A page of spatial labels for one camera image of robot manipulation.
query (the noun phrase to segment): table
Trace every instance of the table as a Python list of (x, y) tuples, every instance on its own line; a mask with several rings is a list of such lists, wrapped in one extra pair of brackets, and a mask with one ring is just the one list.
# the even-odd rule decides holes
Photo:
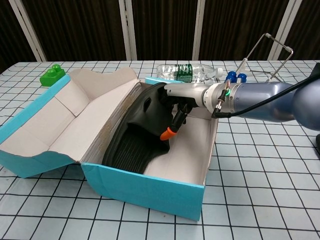
[[(110, 73), (129, 66), (143, 79), (155, 76), (158, 64), (177, 61), (19, 62), (0, 75), (0, 126), (46, 90), (39, 78), (56, 63), (66, 72), (87, 68)], [(201, 63), (230, 71), (240, 62)], [(247, 81), (265, 82), (263, 71), (272, 72), (280, 64), (249, 61), (248, 68), (256, 72)], [(289, 61), (278, 77), (294, 84), (308, 77), (315, 64)], [(319, 240), (317, 134), (295, 120), (221, 119), (198, 222), (101, 197), (77, 164), (28, 179), (0, 166), (0, 238)]]

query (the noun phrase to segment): curtain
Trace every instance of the curtain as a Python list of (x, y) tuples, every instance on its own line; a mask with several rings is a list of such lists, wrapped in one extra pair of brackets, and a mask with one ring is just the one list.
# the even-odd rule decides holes
[[(200, 60), (242, 60), (263, 33), (276, 36), (289, 0), (207, 0)], [(250, 60), (266, 60), (273, 41), (263, 39)]]
[(125, 60), (117, 0), (22, 0), (48, 61)]
[(191, 60), (197, 0), (132, 0), (138, 60)]
[[(293, 49), (290, 60), (320, 60), (320, 0), (303, 0), (285, 44)], [(281, 51), (279, 60), (288, 52)]]
[(0, 1), (0, 74), (17, 62), (35, 62), (29, 43), (8, 0)]

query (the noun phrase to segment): green label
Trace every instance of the green label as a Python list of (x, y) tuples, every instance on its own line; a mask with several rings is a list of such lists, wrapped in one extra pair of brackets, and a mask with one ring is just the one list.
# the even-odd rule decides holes
[(192, 82), (192, 65), (191, 64), (176, 64), (175, 67), (177, 68), (175, 80), (191, 83)]

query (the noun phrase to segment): black cable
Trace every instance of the black cable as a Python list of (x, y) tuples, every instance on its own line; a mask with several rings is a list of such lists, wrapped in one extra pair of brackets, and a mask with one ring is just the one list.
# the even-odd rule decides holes
[(266, 100), (263, 100), (261, 102), (258, 102), (257, 104), (255, 105), (252, 105), (250, 107), (247, 107), (246, 109), (243, 109), (241, 111), (237, 111), (237, 112), (216, 112), (214, 115), (212, 114), (212, 117), (213, 118), (216, 118), (216, 119), (223, 119), (223, 118), (231, 118), (231, 117), (235, 117), (235, 116), (239, 116), (239, 115), (242, 115), (242, 114), (245, 114), (249, 111), (252, 111), (254, 109), (257, 109), (263, 105), (266, 105), (280, 97), (282, 97), (283, 95), (286, 95), (290, 92), (292, 92), (293, 90), (296, 90), (297, 88), (300, 88), (300, 87), (303, 87), (305, 85), (308, 85), (316, 80), (320, 79), (320, 74), (315, 74), (313, 76), (310, 76), (308, 78), (306, 78), (305, 80), (302, 80), (301, 82), (298, 82), (296, 83), (295, 85), (292, 85), (290, 87), (288, 87), (287, 89), (279, 92), (278, 94), (272, 96), (272, 97), (269, 97), (267, 98)]

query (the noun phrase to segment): green lego brick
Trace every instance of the green lego brick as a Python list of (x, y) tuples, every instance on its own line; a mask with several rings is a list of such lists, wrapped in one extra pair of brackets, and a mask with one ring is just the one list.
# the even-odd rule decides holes
[(64, 75), (66, 75), (65, 70), (59, 64), (55, 64), (40, 77), (40, 83), (44, 87), (51, 87)]

